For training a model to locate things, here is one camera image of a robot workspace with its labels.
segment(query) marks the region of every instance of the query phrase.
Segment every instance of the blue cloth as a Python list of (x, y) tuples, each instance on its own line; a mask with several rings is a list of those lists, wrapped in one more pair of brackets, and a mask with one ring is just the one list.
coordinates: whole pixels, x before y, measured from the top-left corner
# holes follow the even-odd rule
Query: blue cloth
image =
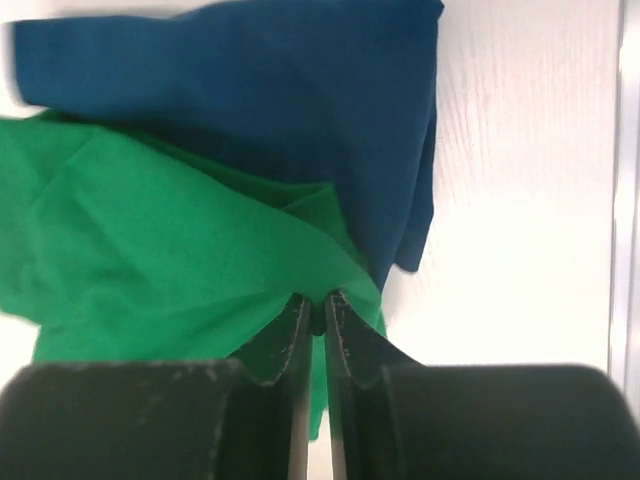
[(17, 22), (30, 104), (143, 128), (272, 180), (334, 183), (381, 288), (433, 216), (439, 0), (244, 0)]

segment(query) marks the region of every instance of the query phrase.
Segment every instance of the green fabric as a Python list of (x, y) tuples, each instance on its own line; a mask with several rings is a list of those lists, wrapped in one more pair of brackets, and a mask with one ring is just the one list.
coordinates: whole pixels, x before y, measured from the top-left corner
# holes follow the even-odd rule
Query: green fabric
[[(0, 308), (41, 325), (34, 361), (224, 357), (292, 293), (342, 288), (384, 330), (333, 188), (242, 174), (56, 114), (0, 120)], [(326, 406), (316, 339), (312, 436)]]

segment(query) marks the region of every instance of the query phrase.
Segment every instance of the white wood-grain surface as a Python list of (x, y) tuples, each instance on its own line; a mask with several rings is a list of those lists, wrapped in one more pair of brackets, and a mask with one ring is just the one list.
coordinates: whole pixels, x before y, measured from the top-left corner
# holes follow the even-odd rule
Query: white wood-grain surface
[[(5, 0), (0, 21), (199, 3)], [(436, 217), (420, 272), (392, 272), (390, 338), (427, 364), (605, 369), (618, 1), (445, 6)], [(0, 113), (26, 112), (2, 95)], [(14, 368), (33, 334), (7, 325), (0, 365)], [(331, 478), (326, 429), (310, 459), (310, 479)]]

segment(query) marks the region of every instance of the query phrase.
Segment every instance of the blue shirt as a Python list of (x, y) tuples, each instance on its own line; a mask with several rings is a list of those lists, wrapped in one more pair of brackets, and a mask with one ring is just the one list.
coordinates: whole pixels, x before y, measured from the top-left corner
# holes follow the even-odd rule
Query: blue shirt
[(23, 99), (272, 180), (335, 185), (382, 288), (433, 216), (439, 0), (244, 0), (13, 25)]

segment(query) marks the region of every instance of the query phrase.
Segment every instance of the green shirt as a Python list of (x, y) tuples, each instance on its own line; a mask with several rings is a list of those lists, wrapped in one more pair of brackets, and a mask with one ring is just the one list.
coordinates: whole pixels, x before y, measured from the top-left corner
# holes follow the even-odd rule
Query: green shirt
[[(152, 137), (46, 113), (0, 120), (0, 309), (41, 325), (34, 361), (225, 357), (292, 293), (380, 293), (329, 184), (284, 185)], [(312, 436), (327, 403), (316, 339)]]

